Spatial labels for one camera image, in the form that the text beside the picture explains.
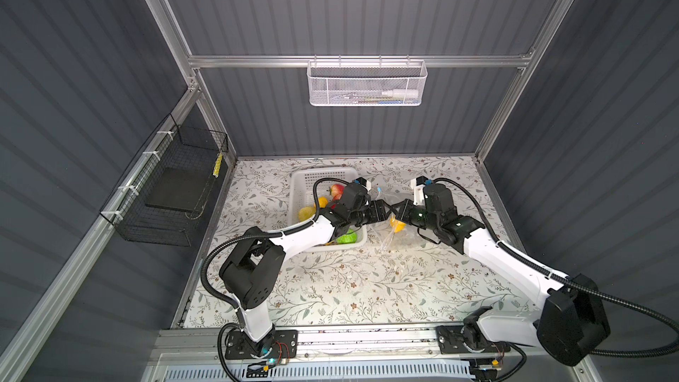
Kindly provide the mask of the yellow round fruit toy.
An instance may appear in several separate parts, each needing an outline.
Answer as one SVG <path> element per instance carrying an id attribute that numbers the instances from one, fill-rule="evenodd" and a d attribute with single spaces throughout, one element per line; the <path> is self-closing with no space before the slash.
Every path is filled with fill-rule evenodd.
<path id="1" fill-rule="evenodd" d="M 390 217 L 389 223 L 394 233 L 401 232 L 407 226 L 404 222 L 400 221 L 399 219 L 396 219 L 394 216 Z"/>

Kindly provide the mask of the clear zip top bag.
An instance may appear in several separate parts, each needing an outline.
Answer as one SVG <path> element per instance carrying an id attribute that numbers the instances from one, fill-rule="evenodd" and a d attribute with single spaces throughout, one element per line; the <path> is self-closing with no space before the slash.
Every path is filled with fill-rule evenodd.
<path id="1" fill-rule="evenodd" d="M 411 198 L 412 194 L 407 192 L 377 187 L 376 199 L 384 200 L 390 205 L 396 205 Z M 372 226 L 371 231 L 378 238 L 378 247 L 381 252 L 405 251 L 415 249 L 419 245 L 415 228 L 398 221 L 392 212 L 386 221 Z"/>

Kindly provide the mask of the yellow wrinkled fruit toy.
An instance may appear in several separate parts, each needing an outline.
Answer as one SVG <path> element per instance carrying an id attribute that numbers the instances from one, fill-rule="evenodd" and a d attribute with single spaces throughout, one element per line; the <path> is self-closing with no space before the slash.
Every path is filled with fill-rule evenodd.
<path id="1" fill-rule="evenodd" d="M 316 216 L 316 213 L 316 206 L 305 206 L 298 211 L 297 217 L 300 222 L 304 222 L 313 219 Z"/>

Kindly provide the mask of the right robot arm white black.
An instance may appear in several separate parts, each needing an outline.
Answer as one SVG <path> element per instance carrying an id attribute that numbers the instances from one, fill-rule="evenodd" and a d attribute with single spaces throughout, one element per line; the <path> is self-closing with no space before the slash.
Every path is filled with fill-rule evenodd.
<path id="1" fill-rule="evenodd" d="M 532 304 L 530 311 L 503 311 L 499 304 L 481 306 L 463 320 L 460 337 L 471 352 L 493 343 L 541 347 L 561 364 L 574 366 L 610 334 L 596 284 L 585 276 L 569 276 L 500 240 L 484 215 L 458 213 L 450 190 L 430 180 L 414 185 L 413 199 L 393 207 L 394 217 L 429 230 L 438 241 L 474 259 L 518 288 Z"/>

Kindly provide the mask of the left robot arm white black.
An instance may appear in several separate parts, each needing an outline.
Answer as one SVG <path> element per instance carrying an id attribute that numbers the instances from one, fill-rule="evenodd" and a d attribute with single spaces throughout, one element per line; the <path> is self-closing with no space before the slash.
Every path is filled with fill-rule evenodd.
<path id="1" fill-rule="evenodd" d="M 310 219 L 274 232 L 250 228 L 235 240 L 234 248 L 219 269 L 226 293 L 215 296 L 236 310 L 240 330 L 253 343 L 272 339 L 275 332 L 267 299 L 281 268 L 294 256 L 321 244 L 338 240 L 351 228 L 389 219 L 390 204 L 373 200 L 363 179 L 349 182 L 341 198 L 321 207 L 317 193 Z"/>

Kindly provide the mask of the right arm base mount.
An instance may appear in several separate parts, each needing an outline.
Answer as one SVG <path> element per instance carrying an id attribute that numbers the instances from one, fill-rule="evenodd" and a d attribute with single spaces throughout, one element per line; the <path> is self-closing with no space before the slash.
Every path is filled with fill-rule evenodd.
<path id="1" fill-rule="evenodd" d="M 436 339 L 440 352 L 442 354 L 509 352 L 511 350 L 509 344 L 504 341 L 489 341 L 481 332 L 479 318 L 491 309 L 488 306 L 482 307 L 473 311 L 462 322 L 436 326 Z"/>

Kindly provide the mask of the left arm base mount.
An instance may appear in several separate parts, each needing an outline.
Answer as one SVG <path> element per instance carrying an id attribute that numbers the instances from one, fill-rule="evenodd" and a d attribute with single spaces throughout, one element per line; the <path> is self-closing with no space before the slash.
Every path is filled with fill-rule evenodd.
<path id="1" fill-rule="evenodd" d="M 297 354 L 299 332 L 273 329 L 261 341 L 252 341 L 241 330 L 226 336 L 227 360 L 291 359 Z"/>

